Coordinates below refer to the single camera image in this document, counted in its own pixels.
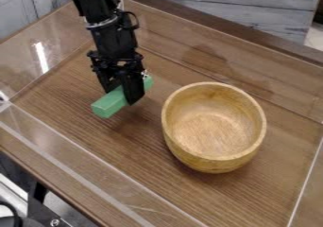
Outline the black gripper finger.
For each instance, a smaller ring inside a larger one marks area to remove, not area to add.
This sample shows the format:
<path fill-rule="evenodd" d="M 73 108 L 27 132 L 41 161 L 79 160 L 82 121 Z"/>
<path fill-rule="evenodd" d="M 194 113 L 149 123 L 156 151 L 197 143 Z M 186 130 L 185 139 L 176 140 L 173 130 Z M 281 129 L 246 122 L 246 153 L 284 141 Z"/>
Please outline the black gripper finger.
<path fill-rule="evenodd" d="M 120 75 L 120 82 L 122 85 L 126 103 L 133 105 L 145 94 L 142 76 L 137 72 L 122 71 Z"/>
<path fill-rule="evenodd" d="M 106 93 L 113 91 L 121 85 L 121 82 L 116 76 L 116 71 L 110 67 L 97 67 L 94 69 L 94 73 Z"/>

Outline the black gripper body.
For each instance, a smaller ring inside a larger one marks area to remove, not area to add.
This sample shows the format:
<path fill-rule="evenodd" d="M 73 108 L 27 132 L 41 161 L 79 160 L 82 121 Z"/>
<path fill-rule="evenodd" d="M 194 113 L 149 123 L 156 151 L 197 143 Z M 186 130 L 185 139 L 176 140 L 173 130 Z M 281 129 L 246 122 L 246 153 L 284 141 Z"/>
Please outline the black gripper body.
<path fill-rule="evenodd" d="M 120 79 L 122 71 L 144 72 L 142 56 L 137 53 L 134 30 L 137 24 L 129 18 L 112 18 L 100 23 L 88 23 L 96 49 L 86 53 L 92 70 L 110 67 Z"/>

